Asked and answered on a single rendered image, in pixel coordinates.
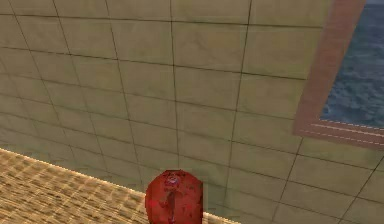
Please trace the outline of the red round object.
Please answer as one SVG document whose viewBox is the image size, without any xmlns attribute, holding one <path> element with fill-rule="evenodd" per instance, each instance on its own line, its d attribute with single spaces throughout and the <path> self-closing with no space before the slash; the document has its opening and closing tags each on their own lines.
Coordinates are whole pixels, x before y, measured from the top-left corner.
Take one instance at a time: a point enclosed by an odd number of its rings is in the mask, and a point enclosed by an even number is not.
<svg viewBox="0 0 384 224">
<path fill-rule="evenodd" d="M 184 170 L 166 170 L 145 193 L 150 224 L 203 224 L 203 182 Z"/>
</svg>

